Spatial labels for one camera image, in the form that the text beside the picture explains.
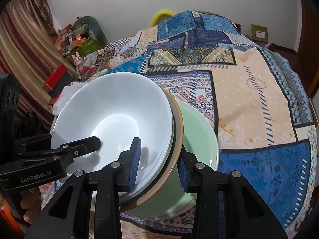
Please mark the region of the person's left hand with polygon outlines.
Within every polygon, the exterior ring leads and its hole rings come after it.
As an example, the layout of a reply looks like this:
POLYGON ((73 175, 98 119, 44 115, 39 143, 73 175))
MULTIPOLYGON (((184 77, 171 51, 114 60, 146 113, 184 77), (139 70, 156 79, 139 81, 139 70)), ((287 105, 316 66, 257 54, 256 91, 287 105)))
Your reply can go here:
POLYGON ((26 210, 23 215, 25 222, 33 223, 41 210, 39 187, 29 189, 24 193, 21 200, 21 208, 26 210))

